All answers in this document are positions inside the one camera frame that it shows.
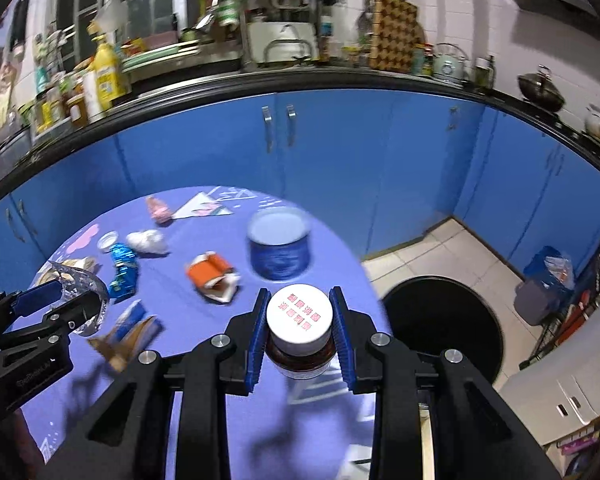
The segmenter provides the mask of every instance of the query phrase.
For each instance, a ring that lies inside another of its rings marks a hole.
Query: blue jar
[[[249,222],[247,236],[251,266],[266,280],[292,280],[309,266],[309,225],[295,207],[258,211]]]

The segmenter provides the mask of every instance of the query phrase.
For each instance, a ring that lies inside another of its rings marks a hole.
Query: tile floor
[[[367,260],[363,267],[378,298],[394,285],[423,274],[453,278],[480,294],[496,313],[504,334],[504,360],[494,384],[497,390],[518,371],[519,362],[529,357],[542,333],[542,327],[529,326],[513,308],[519,277],[453,219],[421,242]]]

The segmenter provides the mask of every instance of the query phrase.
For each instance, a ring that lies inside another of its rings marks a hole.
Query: white cutting board
[[[291,27],[282,30],[285,25]],[[293,61],[295,57],[307,56],[318,59],[318,44],[315,40],[314,26],[306,22],[262,22],[249,23],[249,44],[251,46],[251,57],[256,63],[264,63],[265,48],[273,40],[294,40],[296,33],[301,40],[307,40],[312,46],[311,52],[307,52],[305,44],[279,43],[269,49],[269,62]]]

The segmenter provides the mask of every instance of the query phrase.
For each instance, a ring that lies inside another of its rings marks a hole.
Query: yellow bottle
[[[100,105],[103,110],[109,110],[111,101],[125,94],[120,60],[111,45],[107,43],[106,36],[97,36],[95,40],[98,42],[98,49],[90,67],[96,75]]]

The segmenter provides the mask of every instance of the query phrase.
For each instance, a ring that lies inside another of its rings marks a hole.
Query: crumpled pink wrapper
[[[146,198],[146,207],[151,214],[151,218],[157,224],[164,224],[171,220],[173,213],[169,207],[159,198],[148,196]]]

